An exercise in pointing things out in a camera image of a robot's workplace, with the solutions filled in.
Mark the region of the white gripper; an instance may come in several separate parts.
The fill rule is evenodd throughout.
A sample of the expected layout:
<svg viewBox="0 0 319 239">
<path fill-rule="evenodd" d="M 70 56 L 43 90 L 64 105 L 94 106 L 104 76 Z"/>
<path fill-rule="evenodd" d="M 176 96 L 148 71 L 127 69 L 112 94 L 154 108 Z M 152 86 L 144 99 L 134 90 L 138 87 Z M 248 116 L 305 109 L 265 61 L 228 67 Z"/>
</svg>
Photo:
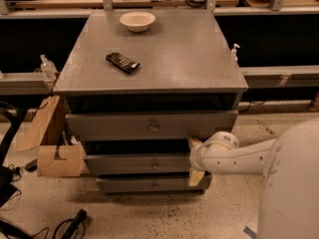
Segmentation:
<svg viewBox="0 0 319 239">
<path fill-rule="evenodd" d="M 198 138 L 190 138 L 188 146 L 190 148 L 189 160 L 192 167 L 189 170 L 188 185 L 195 187 L 198 186 L 205 175 L 203 158 L 207 152 L 207 147 Z"/>
</svg>

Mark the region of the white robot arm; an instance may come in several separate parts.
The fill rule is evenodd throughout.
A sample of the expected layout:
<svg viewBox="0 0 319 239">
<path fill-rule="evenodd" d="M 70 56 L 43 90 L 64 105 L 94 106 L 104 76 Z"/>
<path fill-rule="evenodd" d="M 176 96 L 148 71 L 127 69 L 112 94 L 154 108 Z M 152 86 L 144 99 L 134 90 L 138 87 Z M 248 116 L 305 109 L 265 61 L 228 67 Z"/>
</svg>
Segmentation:
<svg viewBox="0 0 319 239">
<path fill-rule="evenodd" d="M 319 119 L 246 147 L 225 131 L 188 144 L 190 186 L 205 172 L 262 176 L 256 239 L 319 239 Z"/>
</svg>

